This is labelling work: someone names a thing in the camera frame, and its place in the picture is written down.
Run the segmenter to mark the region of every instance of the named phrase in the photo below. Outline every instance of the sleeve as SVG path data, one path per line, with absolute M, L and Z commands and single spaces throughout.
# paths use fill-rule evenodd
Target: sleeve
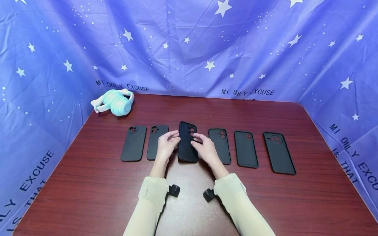
M 123 236 L 153 236 L 168 191 L 166 179 L 145 177 Z
M 274 236 L 273 230 L 251 203 L 243 183 L 232 173 L 215 180 L 214 193 L 221 199 L 242 236 Z

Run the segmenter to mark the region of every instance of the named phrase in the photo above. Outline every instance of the red wooden table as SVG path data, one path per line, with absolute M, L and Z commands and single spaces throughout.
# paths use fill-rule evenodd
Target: red wooden table
M 91 114 L 14 235 L 122 235 L 153 165 L 146 159 L 151 126 L 176 130 L 182 120 L 203 134 L 227 130 L 232 163 L 226 168 L 239 176 L 277 236 L 377 235 L 377 223 L 300 105 L 144 94 L 136 95 L 127 117 Z M 121 151 L 133 125 L 147 127 L 143 158 L 123 163 Z M 253 133 L 259 168 L 237 165 L 235 130 Z M 272 172 L 264 131 L 285 136 L 295 176 Z M 156 235 L 238 235 L 221 203 L 202 196 L 214 185 L 206 164 L 172 159 L 167 180 L 181 192 L 168 197 Z

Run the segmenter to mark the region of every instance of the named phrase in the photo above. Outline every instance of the cat ear headphones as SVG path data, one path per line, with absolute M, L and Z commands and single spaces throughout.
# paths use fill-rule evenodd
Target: cat ear headphones
M 91 102 L 96 113 L 110 111 L 116 116 L 125 116 L 130 110 L 134 102 L 134 94 L 126 88 L 122 90 L 111 89 L 104 95 Z

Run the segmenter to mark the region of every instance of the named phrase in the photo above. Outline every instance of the black phone case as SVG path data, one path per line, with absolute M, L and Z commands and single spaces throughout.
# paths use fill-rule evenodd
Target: black phone case
M 121 153 L 121 161 L 137 162 L 142 159 L 146 130 L 145 126 L 132 126 L 127 130 L 125 144 Z
M 241 167 L 259 167 L 252 133 L 235 131 L 234 136 L 237 164 Z
M 284 136 L 279 133 L 265 132 L 264 140 L 273 172 L 296 174 Z
M 156 133 L 153 133 L 153 128 L 156 127 Z M 150 130 L 150 139 L 148 141 L 147 160 L 155 160 L 158 151 L 159 137 L 167 133 L 168 125 L 154 125 Z
M 222 138 L 220 136 L 220 132 L 223 130 L 225 132 L 226 137 Z M 225 129 L 209 129 L 209 138 L 213 141 L 215 145 L 215 149 L 219 156 L 219 159 L 222 161 L 224 165 L 231 164 L 231 156 L 230 150 L 228 148 L 228 138 L 227 132 Z
M 190 143 L 193 140 L 193 136 L 190 134 L 190 128 L 193 128 L 193 133 L 197 133 L 197 127 L 195 125 L 184 121 L 180 122 L 179 136 L 181 141 L 178 143 L 177 157 L 186 162 L 196 163 L 198 160 L 198 153 Z

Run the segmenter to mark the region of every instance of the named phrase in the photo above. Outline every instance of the blue fabric backdrop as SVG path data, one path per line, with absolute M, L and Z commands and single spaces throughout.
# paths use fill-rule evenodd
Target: blue fabric backdrop
M 0 235 L 112 88 L 298 102 L 377 218 L 377 13 L 369 0 L 0 1 Z

